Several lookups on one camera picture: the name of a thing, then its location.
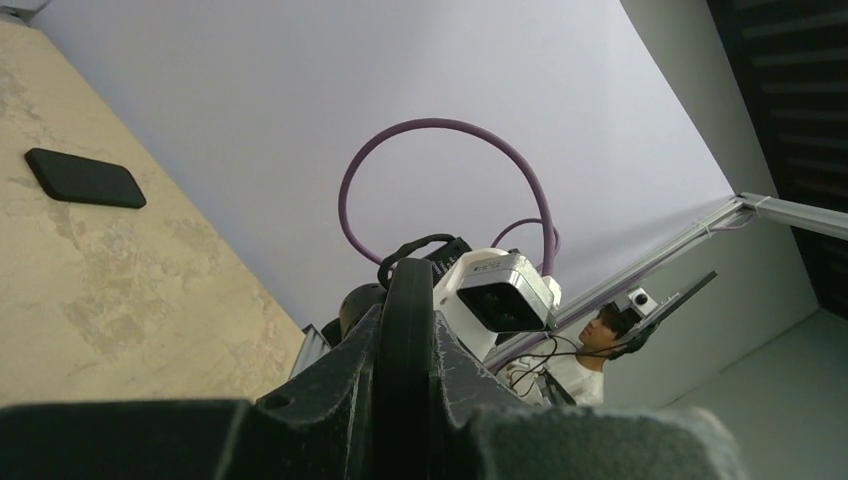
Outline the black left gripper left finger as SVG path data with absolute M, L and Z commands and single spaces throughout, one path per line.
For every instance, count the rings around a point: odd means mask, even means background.
M 4 479 L 218 479 L 244 400 L 51 403 L 1 411 Z

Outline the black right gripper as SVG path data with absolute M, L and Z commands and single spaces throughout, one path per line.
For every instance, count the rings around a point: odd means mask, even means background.
M 378 283 L 386 290 L 390 272 L 402 258 L 432 243 L 424 256 L 433 276 L 433 364 L 430 372 L 428 477 L 430 479 L 517 479 L 521 468 L 508 458 L 508 442 L 495 429 L 529 411 L 491 373 L 483 361 L 495 346 L 489 330 L 460 299 L 471 265 L 504 255 L 502 250 L 472 250 L 460 237 L 431 234 L 399 247 L 379 264 Z

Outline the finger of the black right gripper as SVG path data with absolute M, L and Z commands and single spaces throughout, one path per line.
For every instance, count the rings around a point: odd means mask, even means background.
M 292 380 L 259 398 L 227 441 L 221 479 L 368 479 L 381 308 Z

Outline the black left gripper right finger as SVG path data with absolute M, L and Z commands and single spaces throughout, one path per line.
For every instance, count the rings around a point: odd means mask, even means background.
M 463 430 L 476 479 L 746 479 L 731 432 L 688 410 L 517 408 L 475 414 Z

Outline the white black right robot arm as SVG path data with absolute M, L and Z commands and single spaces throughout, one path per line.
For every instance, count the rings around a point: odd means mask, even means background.
M 342 301 L 334 347 L 232 429 L 223 479 L 508 479 L 519 400 L 462 339 L 465 260 L 404 259 Z

